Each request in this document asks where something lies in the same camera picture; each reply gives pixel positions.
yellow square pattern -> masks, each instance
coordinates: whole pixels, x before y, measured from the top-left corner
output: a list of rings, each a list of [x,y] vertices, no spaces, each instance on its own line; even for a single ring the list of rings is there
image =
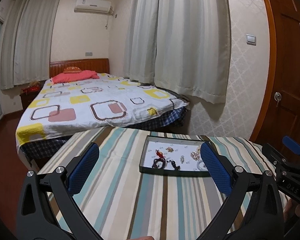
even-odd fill
[[[160,89],[149,89],[149,90],[144,90],[146,94],[149,96],[156,98],[156,99],[163,99],[163,98],[168,98],[169,94],[165,91],[162,91]]]
[[[51,93],[51,92],[54,92],[54,91],[55,91],[54,88],[42,89],[42,90],[40,91],[40,94]]]
[[[118,77],[108,78],[109,80],[118,80]]]
[[[74,86],[74,87],[69,87],[69,90],[74,90],[74,89],[81,89],[81,86]]]
[[[16,130],[16,137],[20,145],[30,142],[31,136],[39,135],[42,139],[46,138],[42,123],[21,126]]]
[[[158,114],[157,110],[153,107],[151,107],[150,109],[148,109],[148,113],[149,115],[156,115]]]
[[[80,104],[80,103],[85,103],[89,102],[90,98],[87,95],[84,96],[76,96],[76,97],[70,97],[70,103],[71,104]]]
[[[125,86],[140,86],[140,83],[132,82],[132,81],[122,81],[120,84]]]
[[[33,100],[28,108],[46,106],[49,103],[49,98]]]

wooden door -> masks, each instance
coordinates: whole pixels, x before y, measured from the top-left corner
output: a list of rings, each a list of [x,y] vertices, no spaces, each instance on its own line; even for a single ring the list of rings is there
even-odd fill
[[[300,3],[298,0],[269,0],[276,35],[276,68],[271,100],[255,140],[270,143],[288,159],[294,155],[283,146],[282,137],[300,143]],[[282,95],[277,105],[276,92]]]

wooden headboard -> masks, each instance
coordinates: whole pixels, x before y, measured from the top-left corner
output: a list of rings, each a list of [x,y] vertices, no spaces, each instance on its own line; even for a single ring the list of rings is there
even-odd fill
[[[50,62],[50,77],[62,73],[66,67],[78,67],[81,70],[94,70],[97,73],[109,74],[109,59],[90,58]]]

red pillow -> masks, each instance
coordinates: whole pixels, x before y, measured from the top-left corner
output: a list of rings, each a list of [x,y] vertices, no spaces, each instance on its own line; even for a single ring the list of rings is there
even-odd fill
[[[95,71],[83,70],[80,73],[60,73],[51,78],[52,84],[68,83],[72,81],[85,80],[89,78],[99,79]]]

bracelet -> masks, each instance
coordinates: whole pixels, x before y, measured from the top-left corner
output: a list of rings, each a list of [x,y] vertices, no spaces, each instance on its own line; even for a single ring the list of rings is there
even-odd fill
[[[180,166],[177,166],[175,161],[169,161],[169,162],[171,162],[171,165],[175,171],[180,171]]]
[[[165,158],[154,159],[152,168],[153,169],[164,169],[167,166],[167,161]]]

